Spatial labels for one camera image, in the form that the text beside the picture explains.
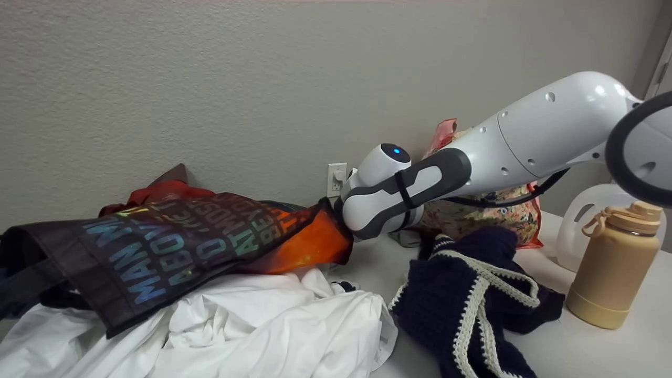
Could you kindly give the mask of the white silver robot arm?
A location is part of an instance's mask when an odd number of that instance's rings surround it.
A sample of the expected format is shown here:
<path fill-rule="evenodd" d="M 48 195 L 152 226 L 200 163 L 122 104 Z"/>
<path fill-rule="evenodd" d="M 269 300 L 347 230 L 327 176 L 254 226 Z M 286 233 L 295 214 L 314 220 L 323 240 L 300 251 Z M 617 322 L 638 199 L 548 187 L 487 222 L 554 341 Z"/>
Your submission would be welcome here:
<path fill-rule="evenodd" d="M 422 160 L 383 143 L 355 170 L 342 220 L 370 240 L 416 222 L 428 201 L 517 188 L 587 162 L 603 162 L 631 198 L 670 208 L 672 94 L 638 99 L 607 74 L 578 72 Z"/>

